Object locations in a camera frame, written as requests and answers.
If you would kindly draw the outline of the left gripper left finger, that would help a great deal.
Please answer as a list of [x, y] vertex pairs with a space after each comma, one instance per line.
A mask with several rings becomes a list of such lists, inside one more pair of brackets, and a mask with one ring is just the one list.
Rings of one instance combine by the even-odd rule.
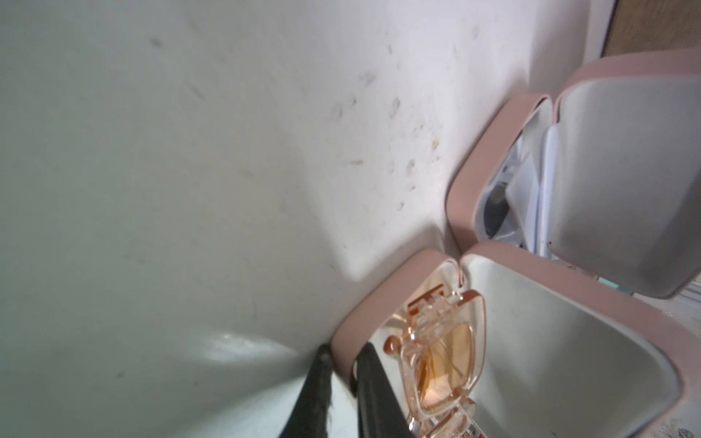
[[332, 403], [332, 351], [321, 345], [311, 363], [306, 380], [280, 438], [326, 438]]

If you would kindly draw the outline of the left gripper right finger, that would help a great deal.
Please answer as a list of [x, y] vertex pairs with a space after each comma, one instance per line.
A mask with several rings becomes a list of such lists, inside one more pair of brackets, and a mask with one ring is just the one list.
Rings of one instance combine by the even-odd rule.
[[355, 365], [359, 436], [414, 437], [371, 343], [363, 346]]

